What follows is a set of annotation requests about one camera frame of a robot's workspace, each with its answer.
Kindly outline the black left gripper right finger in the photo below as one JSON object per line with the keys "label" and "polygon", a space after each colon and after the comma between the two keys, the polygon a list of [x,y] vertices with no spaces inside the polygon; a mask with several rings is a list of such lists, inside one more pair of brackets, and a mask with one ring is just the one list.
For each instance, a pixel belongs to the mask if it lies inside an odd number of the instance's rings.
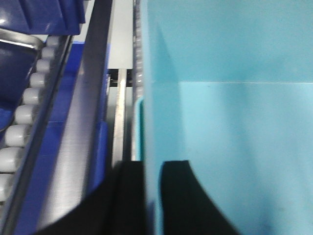
{"label": "black left gripper right finger", "polygon": [[164,162],[160,180],[165,235],[237,235],[197,181],[188,161]]}

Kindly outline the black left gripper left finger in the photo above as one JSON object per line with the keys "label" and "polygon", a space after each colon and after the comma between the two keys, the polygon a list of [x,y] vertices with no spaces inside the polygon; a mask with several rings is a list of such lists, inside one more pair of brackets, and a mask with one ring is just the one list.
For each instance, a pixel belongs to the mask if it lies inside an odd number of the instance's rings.
{"label": "black left gripper left finger", "polygon": [[145,235],[143,163],[116,165],[78,206],[38,235]]}

